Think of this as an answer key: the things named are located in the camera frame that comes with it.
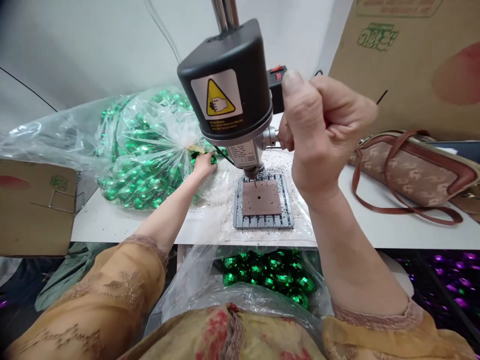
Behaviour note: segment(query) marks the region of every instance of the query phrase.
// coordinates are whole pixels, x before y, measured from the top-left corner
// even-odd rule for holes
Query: drill base plate
[[[233,204],[233,226],[237,229],[292,229],[294,227],[294,214],[290,204],[287,181],[283,174],[260,173],[256,181],[276,180],[278,184],[278,195],[280,196],[281,214],[279,215],[251,215],[243,216],[243,183],[253,180],[243,176],[238,181]]]

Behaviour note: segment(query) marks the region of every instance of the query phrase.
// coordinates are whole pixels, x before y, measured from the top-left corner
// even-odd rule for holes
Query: cardboard box
[[[329,76],[380,101],[371,132],[480,139],[480,1],[354,0]]]
[[[97,188],[89,173],[0,159],[0,256],[62,256],[72,225]]]

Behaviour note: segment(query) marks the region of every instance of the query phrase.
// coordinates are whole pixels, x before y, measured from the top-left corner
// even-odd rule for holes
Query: patterned handbag
[[[355,166],[352,189],[358,201],[377,213],[415,213],[437,224],[460,224],[463,219],[457,211],[440,205],[478,184],[480,165],[419,140],[421,136],[427,135],[423,130],[389,130],[363,141],[349,160]],[[357,187],[361,171],[384,183],[406,207],[377,207],[360,198]],[[420,206],[410,206],[399,194]],[[434,209],[449,215],[451,220],[425,214]]]

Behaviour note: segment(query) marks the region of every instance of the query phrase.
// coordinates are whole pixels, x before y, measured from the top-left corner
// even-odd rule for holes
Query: yellow warning triangle
[[[207,92],[206,114],[208,116],[223,115],[235,111],[235,106],[213,79],[208,79]]]

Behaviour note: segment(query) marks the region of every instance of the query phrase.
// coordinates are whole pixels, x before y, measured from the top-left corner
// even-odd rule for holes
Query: fist
[[[212,164],[213,152],[200,154],[196,157],[193,174],[204,182],[216,169],[217,164]]]
[[[377,105],[332,78],[305,81],[297,71],[287,71],[282,91],[278,139],[282,148],[295,150],[293,182],[314,206],[338,191],[340,172],[377,117]]]

